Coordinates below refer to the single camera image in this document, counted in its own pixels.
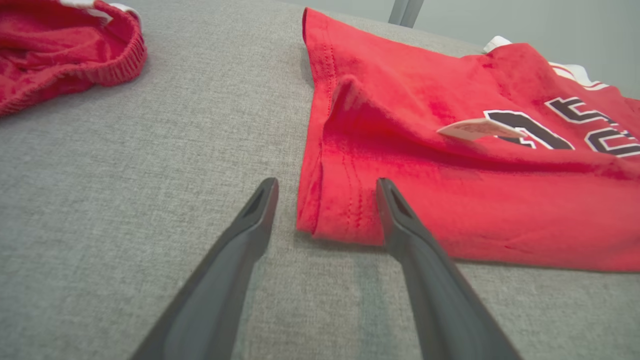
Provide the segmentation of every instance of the tag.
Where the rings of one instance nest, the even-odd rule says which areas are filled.
[[[438,133],[464,140],[476,140],[484,136],[505,136],[507,138],[525,138],[527,135],[511,126],[492,119],[469,119],[447,125]]]

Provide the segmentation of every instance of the red fabric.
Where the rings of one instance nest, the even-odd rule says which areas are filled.
[[[147,59],[137,19],[102,1],[96,10],[51,0],[0,0],[0,116],[93,84],[137,77]]]
[[[556,75],[527,44],[453,58],[309,9],[303,38],[315,92],[299,230],[382,245],[374,190],[377,178],[388,177],[456,258],[640,270],[640,156],[595,152],[585,136],[605,120],[573,124],[545,106],[579,97],[581,109],[640,136],[637,101],[613,86],[589,91]],[[485,110],[522,111],[575,150],[436,132]]]

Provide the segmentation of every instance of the gray upholstered surface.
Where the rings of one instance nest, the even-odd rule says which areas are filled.
[[[400,267],[296,234],[302,8],[129,0],[142,76],[0,120],[0,358],[125,359],[264,177],[281,193],[237,359],[417,359]],[[407,44],[478,49],[336,16]],[[460,265],[526,359],[640,359],[640,275]]]

